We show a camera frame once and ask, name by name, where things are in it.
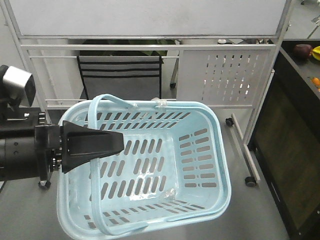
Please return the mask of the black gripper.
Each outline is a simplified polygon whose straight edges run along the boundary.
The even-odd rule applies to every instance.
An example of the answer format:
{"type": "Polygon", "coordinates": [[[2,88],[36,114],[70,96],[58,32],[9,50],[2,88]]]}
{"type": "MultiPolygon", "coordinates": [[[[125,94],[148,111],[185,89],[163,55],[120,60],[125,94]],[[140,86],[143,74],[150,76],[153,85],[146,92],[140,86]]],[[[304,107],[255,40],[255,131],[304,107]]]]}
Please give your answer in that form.
{"type": "Polygon", "coordinates": [[[23,145],[23,177],[49,181],[59,167],[64,174],[93,159],[116,155],[125,149],[120,132],[91,129],[64,120],[62,126],[47,123],[46,114],[30,111],[24,114],[28,122],[26,143],[23,145]]]}

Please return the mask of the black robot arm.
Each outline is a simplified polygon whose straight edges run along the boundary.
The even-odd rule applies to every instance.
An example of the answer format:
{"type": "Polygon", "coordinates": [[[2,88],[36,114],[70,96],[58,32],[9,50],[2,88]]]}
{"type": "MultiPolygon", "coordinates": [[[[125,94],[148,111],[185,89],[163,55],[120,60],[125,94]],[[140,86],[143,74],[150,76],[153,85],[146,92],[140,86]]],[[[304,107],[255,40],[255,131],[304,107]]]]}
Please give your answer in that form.
{"type": "Polygon", "coordinates": [[[47,124],[43,112],[23,113],[0,122],[0,179],[40,178],[54,171],[66,174],[96,158],[124,150],[120,132],[79,126],[64,120],[47,124]]]}

